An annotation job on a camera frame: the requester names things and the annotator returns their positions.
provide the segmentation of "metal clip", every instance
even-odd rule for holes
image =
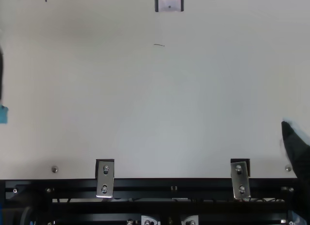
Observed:
[[[250,186],[248,183],[247,163],[231,163],[233,196],[235,199],[251,197]]]
[[[96,197],[111,198],[114,185],[114,160],[96,160]]]

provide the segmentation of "white wall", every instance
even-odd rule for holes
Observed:
[[[310,131],[309,4],[0,0],[0,178],[93,178],[96,158],[117,178],[229,178],[231,158],[294,177],[280,122]]]

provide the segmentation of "metal bracket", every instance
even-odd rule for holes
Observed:
[[[234,198],[242,199],[251,197],[247,163],[245,161],[231,163],[231,176]]]
[[[142,215],[141,216],[141,225],[160,225],[160,220],[155,218],[155,217],[151,217],[148,215]]]
[[[181,219],[181,225],[199,225],[199,216],[192,215],[184,219]]]
[[[96,197],[112,198],[114,185],[114,160],[96,160]]]

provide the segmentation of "blue tape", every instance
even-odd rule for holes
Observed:
[[[8,111],[7,107],[0,104],[0,123],[8,123]]]

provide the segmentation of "screw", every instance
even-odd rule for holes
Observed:
[[[236,171],[237,171],[237,174],[241,174],[242,173],[242,167],[240,165],[237,165]]]
[[[107,186],[106,185],[102,186],[101,191],[102,191],[102,193],[106,194],[108,191]]]
[[[109,170],[108,165],[103,166],[103,173],[104,174],[108,174],[108,172],[109,172],[108,170]]]
[[[244,186],[243,186],[243,185],[240,185],[240,187],[239,187],[239,192],[240,192],[240,194],[244,194],[245,191],[246,191],[246,189],[244,188]]]
[[[52,167],[52,172],[53,172],[53,173],[57,173],[57,172],[58,172],[58,167],[54,165],[54,166]]]
[[[292,171],[291,165],[286,165],[286,166],[285,166],[285,170],[286,170],[287,172],[291,172],[291,171]]]

